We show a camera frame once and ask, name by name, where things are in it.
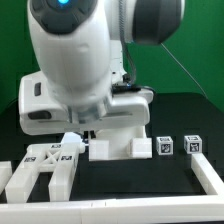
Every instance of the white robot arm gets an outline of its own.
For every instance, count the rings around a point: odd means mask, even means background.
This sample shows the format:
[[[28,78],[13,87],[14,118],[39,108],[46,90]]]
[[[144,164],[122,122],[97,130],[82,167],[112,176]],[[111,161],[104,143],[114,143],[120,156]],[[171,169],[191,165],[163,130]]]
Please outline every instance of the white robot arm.
[[[31,135],[143,126],[153,93],[111,94],[125,74],[124,42],[158,44],[180,25],[184,0],[28,0],[41,71],[21,81]]]

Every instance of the cube face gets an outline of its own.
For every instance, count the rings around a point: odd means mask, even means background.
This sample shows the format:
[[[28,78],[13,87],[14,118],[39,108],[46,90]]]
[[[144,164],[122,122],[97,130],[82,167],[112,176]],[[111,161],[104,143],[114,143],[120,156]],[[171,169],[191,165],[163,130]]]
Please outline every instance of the cube face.
[[[157,137],[156,148],[160,156],[173,155],[173,140],[171,137]]]
[[[184,148],[188,154],[202,153],[202,140],[200,136],[184,136]]]
[[[134,138],[131,142],[130,157],[135,159],[152,158],[152,139]]]

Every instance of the white plastic block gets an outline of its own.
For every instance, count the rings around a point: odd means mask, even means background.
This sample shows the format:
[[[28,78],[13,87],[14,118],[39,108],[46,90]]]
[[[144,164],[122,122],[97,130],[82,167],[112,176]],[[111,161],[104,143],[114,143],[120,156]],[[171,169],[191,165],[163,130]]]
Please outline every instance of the white plastic block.
[[[131,140],[129,155],[133,159],[152,158],[152,139],[134,138]]]
[[[39,176],[38,165],[45,159],[45,152],[31,145],[13,174],[5,191],[8,203],[26,203]]]
[[[4,191],[11,177],[12,177],[11,162],[0,162],[0,194]]]
[[[224,183],[202,153],[193,154],[191,168],[208,195],[224,196]]]
[[[109,160],[109,140],[89,141],[89,160]]]
[[[173,140],[170,136],[157,137],[156,149],[160,156],[173,155]]]
[[[202,153],[202,140],[198,135],[184,136],[184,149],[187,154]]]
[[[49,183],[51,202],[69,201],[79,158],[79,144],[66,144]]]
[[[117,224],[116,200],[92,201],[81,210],[82,224]]]

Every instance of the green wall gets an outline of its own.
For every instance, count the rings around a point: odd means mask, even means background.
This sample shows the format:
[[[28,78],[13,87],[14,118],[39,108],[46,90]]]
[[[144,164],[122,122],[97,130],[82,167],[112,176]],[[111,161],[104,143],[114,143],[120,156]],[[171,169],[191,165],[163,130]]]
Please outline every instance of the green wall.
[[[19,80],[38,70],[26,16],[26,0],[0,7],[0,113],[17,97]],[[184,21],[165,45],[224,111],[224,0],[186,0]],[[129,45],[137,82],[159,93],[200,92],[161,47]]]

